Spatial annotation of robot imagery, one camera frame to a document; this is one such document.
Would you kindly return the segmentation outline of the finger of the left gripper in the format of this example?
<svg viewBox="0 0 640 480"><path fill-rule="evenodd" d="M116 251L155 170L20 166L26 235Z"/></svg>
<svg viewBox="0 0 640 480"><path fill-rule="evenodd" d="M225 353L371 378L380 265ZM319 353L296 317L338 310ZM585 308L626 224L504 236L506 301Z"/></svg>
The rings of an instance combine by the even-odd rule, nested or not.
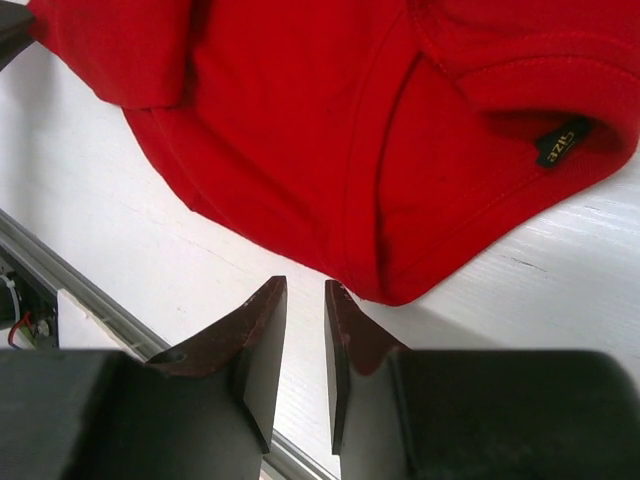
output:
<svg viewBox="0 0 640 480"><path fill-rule="evenodd" d="M25 5L0 2L0 68L5 68L34 42L29 34L33 22L34 15Z"/></svg>

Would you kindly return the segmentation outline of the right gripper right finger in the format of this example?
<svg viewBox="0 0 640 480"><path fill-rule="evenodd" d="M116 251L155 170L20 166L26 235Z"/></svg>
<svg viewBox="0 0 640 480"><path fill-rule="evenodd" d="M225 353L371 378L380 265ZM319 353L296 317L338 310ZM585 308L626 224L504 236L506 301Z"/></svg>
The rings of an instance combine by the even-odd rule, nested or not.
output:
<svg viewBox="0 0 640 480"><path fill-rule="evenodd" d="M332 453L344 439L352 376L368 377L393 351L408 346L365 314L346 287L336 280L324 284L324 335Z"/></svg>

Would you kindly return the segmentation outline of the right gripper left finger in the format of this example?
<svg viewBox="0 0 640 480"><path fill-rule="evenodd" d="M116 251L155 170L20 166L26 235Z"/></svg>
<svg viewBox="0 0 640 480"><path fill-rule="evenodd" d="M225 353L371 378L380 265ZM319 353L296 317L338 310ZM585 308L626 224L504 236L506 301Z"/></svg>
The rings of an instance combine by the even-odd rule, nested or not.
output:
<svg viewBox="0 0 640 480"><path fill-rule="evenodd" d="M240 307L148 364L173 376L205 378L230 371L226 390L259 449L271 448L287 318L287 281L273 276Z"/></svg>

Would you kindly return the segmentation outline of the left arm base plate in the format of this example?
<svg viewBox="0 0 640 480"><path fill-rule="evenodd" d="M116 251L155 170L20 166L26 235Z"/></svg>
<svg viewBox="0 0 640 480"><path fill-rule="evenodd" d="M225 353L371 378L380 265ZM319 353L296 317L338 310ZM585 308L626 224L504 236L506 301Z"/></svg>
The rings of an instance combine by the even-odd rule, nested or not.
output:
<svg viewBox="0 0 640 480"><path fill-rule="evenodd" d="M60 347L53 277L6 233L1 234L1 338L14 350Z"/></svg>

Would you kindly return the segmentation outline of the red t-shirt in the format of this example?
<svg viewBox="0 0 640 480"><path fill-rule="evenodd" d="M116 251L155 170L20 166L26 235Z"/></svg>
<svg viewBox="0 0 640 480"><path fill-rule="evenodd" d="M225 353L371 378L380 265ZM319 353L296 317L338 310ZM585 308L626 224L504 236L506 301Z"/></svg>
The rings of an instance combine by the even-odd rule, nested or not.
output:
<svg viewBox="0 0 640 480"><path fill-rule="evenodd" d="M391 306L624 166L635 1L32 1L191 210Z"/></svg>

